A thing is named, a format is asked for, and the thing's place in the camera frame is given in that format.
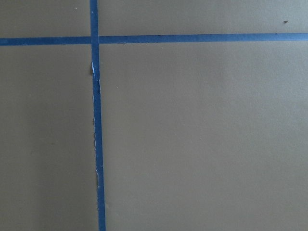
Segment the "blue tape strip lengthwise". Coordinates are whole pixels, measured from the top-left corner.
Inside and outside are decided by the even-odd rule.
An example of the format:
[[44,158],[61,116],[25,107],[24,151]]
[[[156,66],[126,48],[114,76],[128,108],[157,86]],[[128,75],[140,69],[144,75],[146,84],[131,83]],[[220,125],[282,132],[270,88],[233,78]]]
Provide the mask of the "blue tape strip lengthwise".
[[98,2],[90,1],[90,31],[91,31],[91,56],[92,56],[92,85],[93,85],[93,113],[94,113],[94,141],[96,155],[97,176],[97,206],[98,230],[106,230],[105,201],[104,201],[104,175],[103,175],[103,136],[102,136],[102,111],[100,87],[100,54],[99,54],[99,29],[98,29]]

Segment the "blue tape strip crosswise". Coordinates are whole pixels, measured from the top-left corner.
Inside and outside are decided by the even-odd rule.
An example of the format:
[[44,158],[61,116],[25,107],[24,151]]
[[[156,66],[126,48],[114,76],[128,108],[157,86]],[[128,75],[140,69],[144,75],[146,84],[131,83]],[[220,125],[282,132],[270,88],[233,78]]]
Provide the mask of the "blue tape strip crosswise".
[[91,37],[1,38],[1,46],[132,44],[132,43],[193,43],[238,41],[307,41],[307,33],[245,33],[190,35],[129,35]]

